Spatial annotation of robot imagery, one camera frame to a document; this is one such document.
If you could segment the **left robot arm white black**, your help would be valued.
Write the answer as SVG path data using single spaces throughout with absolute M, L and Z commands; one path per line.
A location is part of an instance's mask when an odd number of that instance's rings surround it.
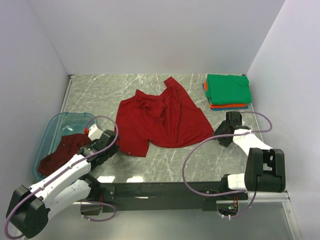
M 66 164 L 43 180 L 16 188 L 6 213 L 4 235 L 9 240 L 38 235 L 57 213 L 75 202 L 110 207 L 113 213 L 115 189 L 103 192 L 101 183 L 89 173 L 111 158 L 119 149 L 118 131 L 90 130 L 91 142 Z

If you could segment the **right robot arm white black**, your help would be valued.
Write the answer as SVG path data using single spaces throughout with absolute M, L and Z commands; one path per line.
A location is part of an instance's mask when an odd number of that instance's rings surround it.
M 236 144 L 247 156 L 244 173 L 225 174 L 219 193 L 230 200 L 237 191 L 282 193 L 286 188 L 285 154 L 272 148 L 243 125 L 242 113 L 228 111 L 225 120 L 214 131 L 221 146 Z

